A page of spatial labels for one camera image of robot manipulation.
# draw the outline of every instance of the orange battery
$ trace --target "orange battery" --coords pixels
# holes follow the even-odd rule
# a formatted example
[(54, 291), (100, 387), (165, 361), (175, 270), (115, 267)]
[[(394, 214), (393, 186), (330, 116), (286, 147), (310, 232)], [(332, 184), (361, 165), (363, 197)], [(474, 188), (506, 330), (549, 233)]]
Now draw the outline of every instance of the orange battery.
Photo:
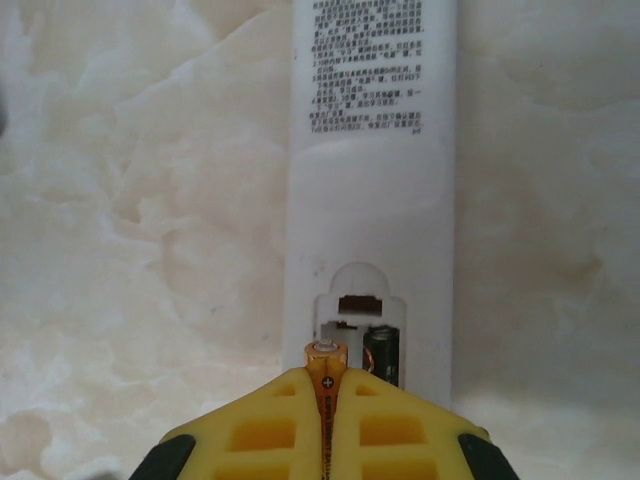
[(347, 346), (341, 342), (320, 340), (304, 349), (305, 368), (316, 391), (322, 422), (322, 478), (328, 480), (331, 469), (331, 435), (342, 375), (347, 370)]

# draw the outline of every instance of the table surface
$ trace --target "table surface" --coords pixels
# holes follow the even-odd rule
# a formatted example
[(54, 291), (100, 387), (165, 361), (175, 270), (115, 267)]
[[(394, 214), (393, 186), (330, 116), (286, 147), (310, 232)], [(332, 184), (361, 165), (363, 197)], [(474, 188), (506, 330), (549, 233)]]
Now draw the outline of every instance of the table surface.
[[(459, 4), (455, 407), (523, 480), (640, 472), (638, 18)], [(290, 38), (283, 0), (0, 3), (0, 475), (127, 478), (280, 372)]]

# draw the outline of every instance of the yellow object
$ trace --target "yellow object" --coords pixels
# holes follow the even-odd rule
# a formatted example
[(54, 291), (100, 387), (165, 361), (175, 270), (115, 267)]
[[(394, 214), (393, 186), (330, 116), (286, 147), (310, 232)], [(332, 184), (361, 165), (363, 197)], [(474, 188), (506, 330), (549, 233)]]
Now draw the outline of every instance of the yellow object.
[(348, 369), (344, 345), (305, 357), (169, 432), (131, 480), (518, 480), (484, 429)]

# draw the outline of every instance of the white marble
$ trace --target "white marble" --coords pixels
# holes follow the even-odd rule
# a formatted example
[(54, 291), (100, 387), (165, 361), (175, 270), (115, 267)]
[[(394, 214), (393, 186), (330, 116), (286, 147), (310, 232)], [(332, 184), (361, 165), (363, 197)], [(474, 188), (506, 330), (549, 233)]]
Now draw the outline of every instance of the white marble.
[[(454, 397), (523, 480), (640, 476), (639, 19), (460, 4)], [(124, 479), (278, 374), (290, 22), (0, 2), (0, 475)]]

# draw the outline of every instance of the beige marble pattern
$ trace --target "beige marble pattern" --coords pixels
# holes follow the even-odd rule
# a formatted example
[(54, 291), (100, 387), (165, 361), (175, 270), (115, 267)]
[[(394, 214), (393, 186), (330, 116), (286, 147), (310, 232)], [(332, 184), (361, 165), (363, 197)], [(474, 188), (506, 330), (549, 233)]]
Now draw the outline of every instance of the beige marble pattern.
[[(454, 398), (640, 478), (640, 3), (462, 0)], [(124, 479), (279, 372), (291, 7), (3, 0), (0, 475)]]

